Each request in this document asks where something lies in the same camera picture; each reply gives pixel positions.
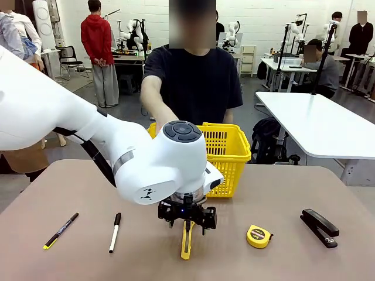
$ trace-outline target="drawer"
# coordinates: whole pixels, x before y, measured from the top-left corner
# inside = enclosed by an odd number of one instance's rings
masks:
[[[254,54],[254,46],[242,46],[243,54]]]
[[[241,72],[252,72],[253,65],[252,64],[243,64],[241,66]]]
[[[254,56],[244,56],[242,58],[243,63],[253,63],[254,62]]]

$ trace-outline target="stapler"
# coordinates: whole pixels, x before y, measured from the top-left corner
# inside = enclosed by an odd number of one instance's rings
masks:
[[[330,221],[319,215],[316,211],[305,209],[300,216],[301,220],[322,241],[327,248],[335,248],[337,242],[332,237],[339,236],[340,232]]]

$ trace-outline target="tape measure label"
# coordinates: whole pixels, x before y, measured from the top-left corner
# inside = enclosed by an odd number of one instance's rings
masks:
[[[264,239],[264,232],[260,229],[253,229],[251,231],[251,237],[253,237],[256,240],[262,240]]]

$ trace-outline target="yellow basket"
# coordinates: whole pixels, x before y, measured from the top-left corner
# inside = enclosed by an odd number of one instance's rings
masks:
[[[246,162],[250,160],[250,144],[237,125],[203,123],[197,126],[206,139],[207,159],[224,176],[224,182],[211,190],[208,197],[232,197]],[[148,128],[155,137],[156,123]]]

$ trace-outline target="pen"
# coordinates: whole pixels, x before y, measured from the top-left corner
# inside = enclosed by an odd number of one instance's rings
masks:
[[[121,213],[118,213],[115,217],[115,228],[113,230],[112,241],[110,245],[110,253],[113,253],[113,249],[115,248],[118,226],[120,225],[120,221],[121,221]]]
[[[43,246],[43,249],[44,250],[47,250],[49,248],[51,248],[51,246],[53,245],[53,243],[56,242],[56,240],[58,239],[58,237],[68,228],[69,225],[72,224],[72,222],[78,217],[78,213],[75,213],[71,218],[70,220],[68,220],[64,225],[63,227],[60,228],[59,231],[57,231],[55,233],[54,236],[52,236],[51,239],[48,240],[48,242]]]

